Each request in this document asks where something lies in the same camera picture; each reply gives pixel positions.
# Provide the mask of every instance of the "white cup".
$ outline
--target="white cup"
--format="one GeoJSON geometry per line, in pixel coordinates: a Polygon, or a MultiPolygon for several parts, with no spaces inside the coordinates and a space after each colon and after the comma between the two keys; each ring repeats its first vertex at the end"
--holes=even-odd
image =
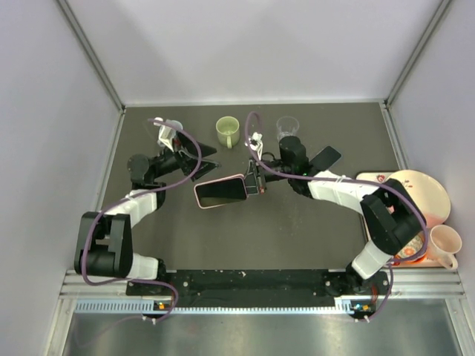
{"type": "Polygon", "coordinates": [[[446,269],[457,269],[454,254],[462,248],[462,238],[450,226],[437,225],[429,231],[427,258],[437,261],[446,269]]]}
{"type": "Polygon", "coordinates": [[[216,122],[217,139],[227,148],[233,148],[239,142],[239,121],[235,117],[225,116],[216,122]]]}

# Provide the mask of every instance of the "gray table surface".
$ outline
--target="gray table surface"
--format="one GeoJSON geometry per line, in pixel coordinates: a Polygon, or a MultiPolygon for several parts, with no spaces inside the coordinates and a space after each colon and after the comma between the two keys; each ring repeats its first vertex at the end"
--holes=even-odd
{"type": "MultiPolygon", "coordinates": [[[[147,119],[160,116],[183,123],[197,140],[218,149],[209,157],[222,167],[197,182],[244,173],[249,153],[243,144],[248,112],[263,117],[265,151],[278,154],[275,122],[294,116],[298,136],[312,158],[331,145],[343,154],[331,171],[355,177],[362,171],[395,171],[396,159],[377,103],[236,105],[127,109],[105,193],[105,204],[130,191],[126,163],[133,154],[157,154],[157,129],[147,119]],[[234,116],[241,123],[240,144],[219,145],[215,123],[234,116]]],[[[183,178],[174,172],[162,179],[183,178]]],[[[168,191],[163,207],[134,228],[134,250],[163,258],[172,269],[343,268],[364,247],[357,213],[329,202],[298,196],[286,181],[274,182],[259,197],[202,210],[194,183],[168,191]]]]}

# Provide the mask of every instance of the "phone screen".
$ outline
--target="phone screen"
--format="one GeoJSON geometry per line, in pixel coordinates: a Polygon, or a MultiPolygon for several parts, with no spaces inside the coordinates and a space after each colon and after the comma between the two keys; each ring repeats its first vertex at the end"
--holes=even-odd
{"type": "Polygon", "coordinates": [[[194,187],[201,208],[212,208],[247,199],[242,176],[201,183],[194,187]]]}

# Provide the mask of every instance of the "aluminum frame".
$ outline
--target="aluminum frame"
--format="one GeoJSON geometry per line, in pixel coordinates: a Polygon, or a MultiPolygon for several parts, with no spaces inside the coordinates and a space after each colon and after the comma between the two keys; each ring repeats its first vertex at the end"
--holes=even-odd
{"type": "Polygon", "coordinates": [[[75,35],[79,46],[84,50],[88,61],[91,63],[94,72],[96,72],[99,80],[101,81],[104,89],[107,91],[108,95],[116,105],[117,109],[124,111],[125,106],[122,103],[122,100],[119,97],[114,85],[112,84],[109,76],[105,72],[104,67],[102,66],[101,61],[96,55],[91,43],[88,40],[88,37],[85,35],[84,30],[81,27],[81,24],[74,15],[71,6],[69,5],[68,0],[54,0],[58,5],[59,9],[62,11],[63,16],[65,17],[66,22],[69,24],[73,34],[75,35]]]}

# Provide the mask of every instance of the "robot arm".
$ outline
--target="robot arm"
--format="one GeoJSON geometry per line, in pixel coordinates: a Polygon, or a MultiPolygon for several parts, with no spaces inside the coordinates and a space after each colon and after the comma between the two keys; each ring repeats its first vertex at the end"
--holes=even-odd
{"type": "MultiPolygon", "coordinates": [[[[129,159],[127,169],[132,190],[120,204],[106,211],[95,226],[87,257],[89,275],[154,280],[165,274],[163,261],[133,252],[131,229],[165,202],[165,191],[150,191],[166,185],[155,180],[178,169],[189,175],[197,164],[197,152],[184,135],[164,125],[160,127],[159,142],[164,146],[159,156],[136,154],[129,159]]],[[[202,157],[216,153],[213,147],[199,142],[198,145],[202,157]]],[[[218,162],[202,159],[191,180],[219,166],[218,162]]],[[[74,255],[74,269],[78,274],[81,273],[85,241],[98,214],[97,211],[89,211],[82,216],[74,255]]]]}
{"type": "MultiPolygon", "coordinates": [[[[261,147],[258,143],[254,142],[254,146],[261,147]]],[[[341,157],[340,153],[330,146],[311,160],[307,158],[306,149],[298,137],[284,137],[279,142],[279,149],[280,159],[264,161],[276,171],[298,176],[335,179],[334,182],[288,179],[297,194],[315,200],[334,202],[356,211],[365,218],[370,241],[347,267],[349,284],[363,285],[421,231],[415,214],[395,194],[372,185],[345,182],[345,177],[328,171],[341,157]]],[[[248,174],[245,178],[248,194],[262,194],[266,190],[266,185],[261,183],[262,181],[268,183],[286,179],[269,174],[254,163],[253,159],[249,161],[248,174]]],[[[416,206],[400,182],[389,179],[385,185],[398,191],[416,206]]]]}

